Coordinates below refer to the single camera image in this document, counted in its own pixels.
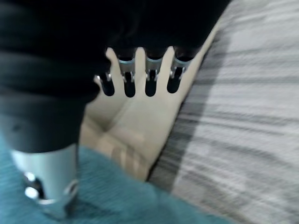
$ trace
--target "beige fabric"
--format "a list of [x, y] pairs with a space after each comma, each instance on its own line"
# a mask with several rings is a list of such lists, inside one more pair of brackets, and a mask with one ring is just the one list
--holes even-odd
[[137, 50], [136, 95], [133, 98], [127, 98], [124, 94], [117, 58], [109, 49], [107, 57], [112, 62], [115, 94], [107, 97], [102, 93], [88, 105], [81, 128], [81, 144], [104, 153], [133, 177], [145, 180], [169, 135], [178, 109], [213, 40], [216, 27], [193, 59], [183, 75], [178, 92], [174, 94], [168, 93], [166, 89], [173, 57], [172, 48], [164, 55], [157, 92], [153, 97], [147, 97], [144, 93], [145, 53], [142, 48]]

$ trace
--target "prosthetic hand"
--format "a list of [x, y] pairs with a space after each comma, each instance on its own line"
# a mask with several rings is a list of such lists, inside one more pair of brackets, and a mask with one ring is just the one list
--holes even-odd
[[172, 1], [1, 1], [0, 130], [25, 195], [56, 219], [74, 205], [80, 124], [99, 93], [94, 76], [104, 94], [115, 91], [107, 47], [118, 57], [127, 97], [135, 95], [135, 49], [144, 47], [152, 97], [163, 55], [174, 46], [166, 88], [175, 93], [228, 2], [187, 0], [178, 19]]

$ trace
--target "silver metal tube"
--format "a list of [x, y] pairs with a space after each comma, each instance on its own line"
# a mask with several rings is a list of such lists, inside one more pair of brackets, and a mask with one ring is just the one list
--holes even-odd
[[11, 150], [16, 167], [29, 181], [38, 179], [42, 185], [43, 197], [32, 187], [25, 194], [36, 200], [42, 209], [54, 218], [67, 216], [66, 206], [76, 197], [77, 145], [46, 153], [24, 153]]

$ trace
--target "teal fabric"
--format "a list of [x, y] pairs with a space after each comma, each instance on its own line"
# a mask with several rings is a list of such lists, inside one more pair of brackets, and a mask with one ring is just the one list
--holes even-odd
[[[23, 194], [8, 149], [0, 150], [0, 224], [57, 224]], [[76, 212], [63, 224], [230, 224], [198, 212], [148, 183], [128, 177], [105, 156], [79, 151], [80, 190]]]

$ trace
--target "robotic hand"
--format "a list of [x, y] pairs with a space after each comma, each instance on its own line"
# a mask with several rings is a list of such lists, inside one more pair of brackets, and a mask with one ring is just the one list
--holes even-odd
[[127, 97], [135, 95], [135, 49], [144, 47], [152, 97], [163, 55], [174, 46], [166, 88], [175, 93], [228, 3], [0, 1], [0, 130], [25, 195], [57, 219], [73, 206], [80, 124], [99, 92], [94, 75], [107, 96], [114, 94], [107, 47], [118, 57]]

